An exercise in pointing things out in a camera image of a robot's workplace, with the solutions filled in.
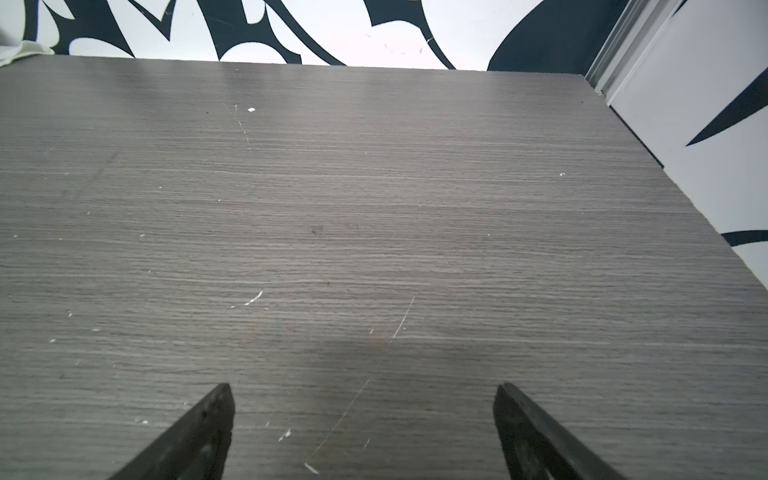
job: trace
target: gray wooden table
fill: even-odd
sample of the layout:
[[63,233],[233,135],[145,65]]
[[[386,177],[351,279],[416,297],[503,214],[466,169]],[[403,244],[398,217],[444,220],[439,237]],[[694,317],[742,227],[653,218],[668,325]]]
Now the gray wooden table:
[[502,381],[631,478],[765,478],[768,294],[582,78],[47,57],[0,106],[3,479],[219,382],[226,478],[504,478]]

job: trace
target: black and white wall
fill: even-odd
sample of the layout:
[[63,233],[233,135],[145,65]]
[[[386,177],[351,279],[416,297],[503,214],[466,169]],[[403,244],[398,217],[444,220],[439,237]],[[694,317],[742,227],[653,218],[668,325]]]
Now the black and white wall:
[[583,74],[627,0],[0,0],[58,54]]
[[689,0],[611,106],[768,286],[768,2]]

